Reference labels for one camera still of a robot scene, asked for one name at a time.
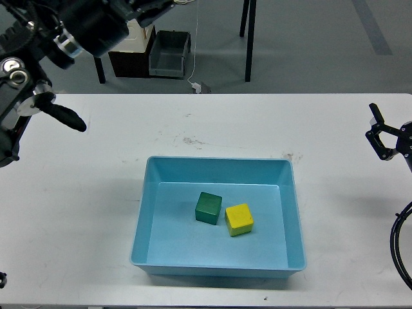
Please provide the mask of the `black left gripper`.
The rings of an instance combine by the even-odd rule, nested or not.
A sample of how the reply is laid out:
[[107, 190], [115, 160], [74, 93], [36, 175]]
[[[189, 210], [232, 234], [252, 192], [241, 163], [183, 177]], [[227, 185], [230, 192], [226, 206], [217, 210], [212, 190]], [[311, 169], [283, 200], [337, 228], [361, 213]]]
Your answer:
[[70, 58], [85, 50], [100, 57], [128, 36], [127, 22], [136, 17], [141, 28], [174, 8], [174, 1], [63, 1], [57, 47]]

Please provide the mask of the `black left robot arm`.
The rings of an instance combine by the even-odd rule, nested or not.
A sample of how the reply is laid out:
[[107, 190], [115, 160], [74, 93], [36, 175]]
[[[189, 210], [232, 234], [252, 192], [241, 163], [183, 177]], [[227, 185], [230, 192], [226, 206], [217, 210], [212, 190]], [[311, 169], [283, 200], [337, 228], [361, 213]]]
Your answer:
[[44, 58], [67, 69], [83, 51], [100, 57], [125, 39], [127, 22], [145, 28], [175, 1], [1, 1], [15, 23], [1, 34], [1, 166], [19, 160], [19, 141], [32, 115], [43, 112], [74, 130], [76, 112], [54, 103]]

